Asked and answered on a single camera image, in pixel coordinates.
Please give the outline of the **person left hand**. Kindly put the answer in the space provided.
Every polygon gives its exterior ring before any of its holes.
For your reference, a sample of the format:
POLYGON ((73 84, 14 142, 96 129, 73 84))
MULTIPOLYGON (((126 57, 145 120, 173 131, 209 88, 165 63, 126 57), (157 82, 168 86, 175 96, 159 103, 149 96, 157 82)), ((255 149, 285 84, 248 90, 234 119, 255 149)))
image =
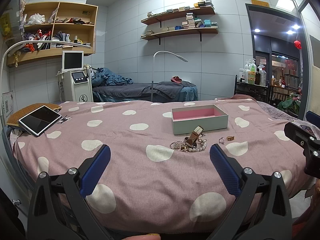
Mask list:
POLYGON ((147 235, 126 237, 123 240, 161 240, 161 236, 158 233, 150 233, 147 235))

